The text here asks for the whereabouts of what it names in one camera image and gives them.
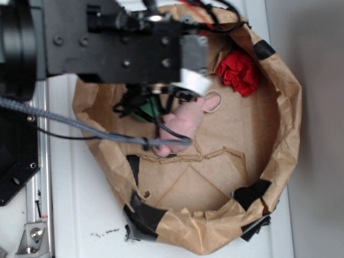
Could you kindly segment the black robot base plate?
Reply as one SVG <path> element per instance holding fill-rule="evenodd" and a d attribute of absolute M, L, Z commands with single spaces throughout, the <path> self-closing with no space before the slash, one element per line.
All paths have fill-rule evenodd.
<path fill-rule="evenodd" d="M 1 206 L 39 169 L 37 121 L 33 115 L 1 108 Z"/>

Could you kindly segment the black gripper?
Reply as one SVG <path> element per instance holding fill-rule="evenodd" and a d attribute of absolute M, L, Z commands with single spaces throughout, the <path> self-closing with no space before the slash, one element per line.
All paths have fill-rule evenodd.
<path fill-rule="evenodd" d="M 204 96 L 211 86 L 207 38 L 191 18 L 146 6 L 128 13 L 115 1 L 46 1 L 47 74 Z"/>

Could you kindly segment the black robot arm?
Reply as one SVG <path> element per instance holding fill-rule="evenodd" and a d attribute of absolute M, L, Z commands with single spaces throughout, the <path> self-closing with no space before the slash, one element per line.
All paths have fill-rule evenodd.
<path fill-rule="evenodd" d="M 133 85 L 137 94 L 204 96 L 208 40 L 190 15 L 144 1 L 9 1 L 1 5 L 1 95 L 33 97 L 35 83 L 75 74 L 83 82 Z"/>

